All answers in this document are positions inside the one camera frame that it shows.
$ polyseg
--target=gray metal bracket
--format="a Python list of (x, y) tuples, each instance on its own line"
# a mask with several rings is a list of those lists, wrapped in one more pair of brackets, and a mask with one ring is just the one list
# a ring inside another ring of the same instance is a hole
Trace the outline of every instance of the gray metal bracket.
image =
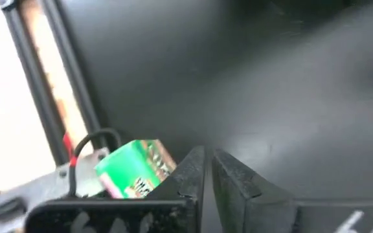
[[(92, 196), (104, 191), (103, 186), (97, 179), (94, 167), (99, 159), (108, 155), (107, 148), (95, 151), (93, 154), (82, 157), (77, 162), (77, 194), (81, 196)], [(0, 222), (0, 232), (11, 232), (22, 228), (27, 214), (39, 204), (63, 197), (69, 191), (68, 164), (58, 167), (54, 172), (37, 178), (27, 184), (18, 186), (12, 190), (0, 194), (0, 204), (15, 197), (24, 200), (27, 213), (9, 221)]]

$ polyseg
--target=green packaging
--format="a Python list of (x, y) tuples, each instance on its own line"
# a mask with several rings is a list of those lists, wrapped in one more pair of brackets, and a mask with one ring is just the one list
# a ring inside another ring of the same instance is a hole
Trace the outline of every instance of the green packaging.
[(102, 159), (95, 170), (113, 198), (142, 198), (175, 168), (161, 141), (133, 140)]

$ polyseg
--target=red wire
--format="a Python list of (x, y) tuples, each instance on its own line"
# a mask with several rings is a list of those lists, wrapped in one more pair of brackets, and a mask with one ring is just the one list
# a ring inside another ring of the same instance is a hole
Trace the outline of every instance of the red wire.
[(67, 132), (65, 132), (63, 136), (63, 143), (69, 154), (70, 166), (76, 166), (77, 158), (75, 154), (73, 153), (73, 145), (71, 144), (71, 139)]

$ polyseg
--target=cable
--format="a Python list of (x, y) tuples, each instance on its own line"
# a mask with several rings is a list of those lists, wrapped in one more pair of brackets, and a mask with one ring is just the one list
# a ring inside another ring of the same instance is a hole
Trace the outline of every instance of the cable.
[(77, 189), (77, 181), (76, 181), (76, 163), (77, 158), (82, 152), (84, 146), (91, 140), (96, 139), (100, 136), (110, 135), (113, 137), (113, 140), (117, 143), (117, 148), (122, 146), (122, 138), (114, 129), (112, 128), (104, 128), (99, 129), (94, 133), (90, 133), (86, 135), (76, 146), (74, 153), (71, 155), (70, 158), (70, 166), (69, 166), (69, 197), (76, 197), (76, 189)]

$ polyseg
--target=blurry background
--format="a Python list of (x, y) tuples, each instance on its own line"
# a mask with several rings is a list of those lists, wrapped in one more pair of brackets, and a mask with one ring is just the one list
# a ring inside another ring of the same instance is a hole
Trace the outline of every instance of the blurry background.
[[(54, 38), (36, 1), (21, 10), (65, 128), (74, 145), (87, 134)], [(84, 154), (91, 153), (91, 145)], [(21, 62), (0, 9), (0, 190), (52, 172), (52, 158)]]

